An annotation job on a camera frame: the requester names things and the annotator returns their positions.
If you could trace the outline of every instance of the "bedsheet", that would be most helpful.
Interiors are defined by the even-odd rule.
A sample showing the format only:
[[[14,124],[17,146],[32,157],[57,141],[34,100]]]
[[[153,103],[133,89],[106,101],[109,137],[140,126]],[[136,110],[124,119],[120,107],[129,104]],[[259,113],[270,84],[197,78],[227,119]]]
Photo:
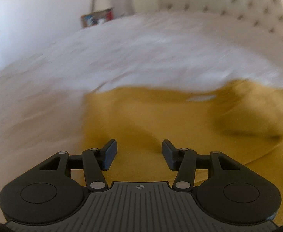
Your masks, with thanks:
[[[0,72],[0,190],[60,150],[81,153],[85,93],[210,91],[238,78],[283,87],[282,40],[202,12],[138,14],[60,39]]]

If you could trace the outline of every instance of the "picture frame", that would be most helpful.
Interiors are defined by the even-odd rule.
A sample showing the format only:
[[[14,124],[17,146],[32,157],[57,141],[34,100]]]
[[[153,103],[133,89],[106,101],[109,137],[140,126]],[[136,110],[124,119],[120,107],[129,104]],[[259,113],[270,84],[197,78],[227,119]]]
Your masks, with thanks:
[[[107,9],[104,11],[97,11],[86,15],[82,15],[81,16],[82,26],[84,28],[87,28],[93,25],[102,24],[104,22],[110,21],[113,19],[113,17],[111,17],[110,15],[112,15],[112,9]]]

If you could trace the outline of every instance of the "yellow fabric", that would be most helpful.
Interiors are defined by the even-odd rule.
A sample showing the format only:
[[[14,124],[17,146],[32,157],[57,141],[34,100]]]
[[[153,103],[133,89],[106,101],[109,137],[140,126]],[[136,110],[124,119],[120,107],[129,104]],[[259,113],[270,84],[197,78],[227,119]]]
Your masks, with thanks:
[[[85,97],[83,149],[102,147],[111,138],[117,140],[117,156],[104,173],[109,184],[112,181],[172,184],[176,173],[169,171],[161,154],[164,139],[177,148],[191,148],[199,154],[220,150],[272,181],[283,197],[283,125],[276,124],[283,116],[283,107],[278,109],[280,104],[275,104],[283,91],[268,89],[249,81],[233,81],[207,93],[217,95],[208,101],[195,101],[199,95],[195,93],[146,88],[91,93]],[[262,103],[265,97],[273,108],[270,103]],[[246,118],[245,109],[249,109]],[[246,125],[247,120],[253,125]],[[195,182],[199,184],[205,179],[207,172],[198,170]],[[276,222],[283,224],[283,202]]]

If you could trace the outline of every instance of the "circular pad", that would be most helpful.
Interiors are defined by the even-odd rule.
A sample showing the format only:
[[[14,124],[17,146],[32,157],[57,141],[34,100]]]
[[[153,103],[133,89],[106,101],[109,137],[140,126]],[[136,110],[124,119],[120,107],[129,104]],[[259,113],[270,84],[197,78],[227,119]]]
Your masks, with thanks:
[[[224,195],[231,201],[249,203],[255,201],[260,193],[258,189],[248,183],[232,183],[223,189]]]
[[[105,183],[101,181],[95,181],[90,184],[90,187],[93,189],[102,189],[105,186],[106,186]]]
[[[22,199],[34,204],[50,201],[56,195],[57,189],[51,184],[46,183],[34,183],[21,191]]]
[[[210,216],[235,225],[269,220],[281,204],[279,190],[264,178],[245,170],[226,170],[197,189],[196,198]]]
[[[175,186],[178,187],[179,189],[187,189],[191,186],[191,184],[186,181],[179,181],[175,184]]]
[[[21,175],[0,192],[6,219],[42,225],[71,215],[84,199],[82,187],[56,170],[33,170]]]

